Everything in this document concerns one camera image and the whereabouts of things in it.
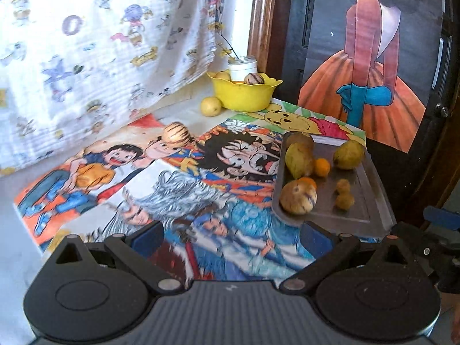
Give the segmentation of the small brown fruit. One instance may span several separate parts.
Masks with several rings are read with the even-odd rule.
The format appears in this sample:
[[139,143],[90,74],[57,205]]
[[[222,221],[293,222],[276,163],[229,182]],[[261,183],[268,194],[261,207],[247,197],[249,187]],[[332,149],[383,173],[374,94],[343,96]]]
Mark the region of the small brown fruit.
[[335,191],[337,191],[338,194],[350,193],[351,191],[350,182],[345,178],[338,180]]
[[334,205],[344,211],[348,211],[355,205],[355,198],[350,192],[344,192],[336,197]]

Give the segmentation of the grey metal baking tray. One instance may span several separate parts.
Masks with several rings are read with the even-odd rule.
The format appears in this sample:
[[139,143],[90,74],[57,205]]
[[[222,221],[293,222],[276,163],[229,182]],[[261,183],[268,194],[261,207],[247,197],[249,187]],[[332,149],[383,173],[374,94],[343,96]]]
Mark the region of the grey metal baking tray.
[[[301,227],[306,221],[312,221],[331,233],[349,233],[359,237],[382,238],[396,224],[394,213],[388,201],[384,186],[373,165],[369,154],[353,170],[331,167],[326,178],[312,176],[317,183],[317,204],[310,213],[293,215],[280,205],[282,188],[293,181],[293,176],[285,165],[285,153],[288,149],[286,139],[293,132],[283,136],[281,155],[278,165],[271,207],[278,219],[289,226]],[[337,181],[345,178],[350,182],[350,193],[355,205],[348,211],[338,209],[334,203],[339,195],[335,191]]]

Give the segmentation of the orange mandarin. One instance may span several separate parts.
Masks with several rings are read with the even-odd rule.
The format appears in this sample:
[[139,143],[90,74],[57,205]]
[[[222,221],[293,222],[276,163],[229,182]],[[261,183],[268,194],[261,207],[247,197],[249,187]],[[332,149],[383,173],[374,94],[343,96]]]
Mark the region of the orange mandarin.
[[326,178],[331,170],[331,165],[329,161],[325,158],[317,158],[314,164],[314,173],[315,176],[319,178]]
[[317,190],[317,183],[310,177],[302,177],[302,178],[299,178],[299,181],[302,181],[302,182],[305,182],[311,186],[314,187],[315,190]]

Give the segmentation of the large green-brown pear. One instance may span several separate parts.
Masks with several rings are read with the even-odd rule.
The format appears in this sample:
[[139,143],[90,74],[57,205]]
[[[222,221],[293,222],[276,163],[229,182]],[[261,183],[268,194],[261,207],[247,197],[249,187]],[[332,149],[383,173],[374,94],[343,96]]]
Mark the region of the large green-brown pear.
[[292,143],[285,154],[285,165],[295,180],[314,171],[313,150],[304,143]]

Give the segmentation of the brown kiwi with sticker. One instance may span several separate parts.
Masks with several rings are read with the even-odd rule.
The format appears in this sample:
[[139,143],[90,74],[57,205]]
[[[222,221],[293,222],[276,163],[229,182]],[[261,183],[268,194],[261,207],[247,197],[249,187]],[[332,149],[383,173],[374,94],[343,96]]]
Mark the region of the brown kiwi with sticker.
[[313,151],[314,141],[313,141],[313,138],[311,137],[311,135],[309,135],[309,134],[293,132],[286,139],[286,146],[289,147],[289,146],[291,146],[291,144],[294,144],[294,143],[301,143],[301,144],[307,146],[307,148],[309,150]]

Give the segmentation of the colourful anime poster mat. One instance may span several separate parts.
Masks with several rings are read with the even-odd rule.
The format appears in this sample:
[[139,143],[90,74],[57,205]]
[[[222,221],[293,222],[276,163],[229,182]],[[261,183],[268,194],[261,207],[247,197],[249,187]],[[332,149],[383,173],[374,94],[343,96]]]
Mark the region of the colourful anime poster mat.
[[50,255],[75,233],[86,242],[130,235],[159,222],[164,238],[147,257],[174,278],[280,282],[313,256],[271,199],[281,133],[228,119],[177,143],[154,135],[88,149],[16,199],[32,238]]

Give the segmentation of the Winnie the Pooh drawing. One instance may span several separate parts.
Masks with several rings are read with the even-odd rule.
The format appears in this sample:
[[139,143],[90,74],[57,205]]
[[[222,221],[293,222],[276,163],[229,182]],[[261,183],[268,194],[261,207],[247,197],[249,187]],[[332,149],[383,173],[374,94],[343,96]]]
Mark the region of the Winnie the Pooh drawing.
[[299,132],[334,139],[355,140],[366,146],[366,133],[330,116],[318,114],[292,103],[273,99],[268,107],[257,112],[240,112],[234,119],[262,125],[275,132]]

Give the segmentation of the yellow lemon near bowl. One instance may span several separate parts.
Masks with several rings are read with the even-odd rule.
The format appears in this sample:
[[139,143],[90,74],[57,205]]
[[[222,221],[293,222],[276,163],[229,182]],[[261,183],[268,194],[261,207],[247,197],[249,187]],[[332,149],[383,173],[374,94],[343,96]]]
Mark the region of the yellow lemon near bowl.
[[201,114],[206,117],[214,117],[221,113],[222,104],[217,97],[205,97],[200,102]]

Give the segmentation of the yellow plastic bowl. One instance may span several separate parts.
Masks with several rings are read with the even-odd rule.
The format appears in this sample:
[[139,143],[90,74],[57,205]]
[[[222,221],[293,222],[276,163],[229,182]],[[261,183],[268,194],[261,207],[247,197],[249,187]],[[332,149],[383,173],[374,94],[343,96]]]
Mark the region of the yellow plastic bowl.
[[271,103],[271,98],[275,88],[283,83],[267,76],[265,73],[260,75],[264,83],[248,85],[245,83],[234,83],[228,79],[216,77],[216,72],[208,72],[214,95],[220,100],[226,109],[242,112],[256,112],[267,108]]

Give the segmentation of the orange dress woman poster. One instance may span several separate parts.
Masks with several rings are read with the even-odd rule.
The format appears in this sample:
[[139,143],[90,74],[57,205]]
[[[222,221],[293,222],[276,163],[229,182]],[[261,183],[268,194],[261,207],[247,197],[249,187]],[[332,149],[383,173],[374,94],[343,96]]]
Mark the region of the orange dress woman poster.
[[443,0],[314,0],[302,108],[408,152],[440,68]]

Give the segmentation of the yellow fruit in bowl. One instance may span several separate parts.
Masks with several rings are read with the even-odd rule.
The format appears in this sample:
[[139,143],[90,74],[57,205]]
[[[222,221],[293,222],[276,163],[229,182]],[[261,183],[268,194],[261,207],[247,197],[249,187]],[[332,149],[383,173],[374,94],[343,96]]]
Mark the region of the yellow fruit in bowl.
[[215,77],[215,79],[223,79],[223,80],[226,80],[226,81],[231,80],[230,74],[228,72],[226,72],[226,71],[217,72],[214,77]]

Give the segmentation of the white jar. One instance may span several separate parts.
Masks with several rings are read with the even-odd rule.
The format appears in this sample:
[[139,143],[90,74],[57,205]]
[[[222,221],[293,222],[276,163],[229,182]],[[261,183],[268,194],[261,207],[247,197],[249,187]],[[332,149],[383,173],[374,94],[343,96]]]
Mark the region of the white jar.
[[245,77],[257,72],[257,60],[253,56],[229,58],[229,74],[232,82],[243,82]]

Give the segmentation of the white cartoon print cloth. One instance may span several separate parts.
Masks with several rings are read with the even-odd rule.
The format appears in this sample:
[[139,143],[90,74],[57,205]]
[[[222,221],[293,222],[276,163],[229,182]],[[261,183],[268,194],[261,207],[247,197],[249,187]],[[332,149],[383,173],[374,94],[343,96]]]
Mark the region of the white cartoon print cloth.
[[1,0],[1,174],[125,125],[244,54],[253,0]]

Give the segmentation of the brown wooden frame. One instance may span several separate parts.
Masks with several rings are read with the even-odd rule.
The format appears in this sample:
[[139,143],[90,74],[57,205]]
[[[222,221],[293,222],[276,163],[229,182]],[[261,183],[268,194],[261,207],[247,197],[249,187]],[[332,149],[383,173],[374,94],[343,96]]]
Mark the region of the brown wooden frame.
[[281,78],[291,0],[253,0],[248,54],[258,69]]

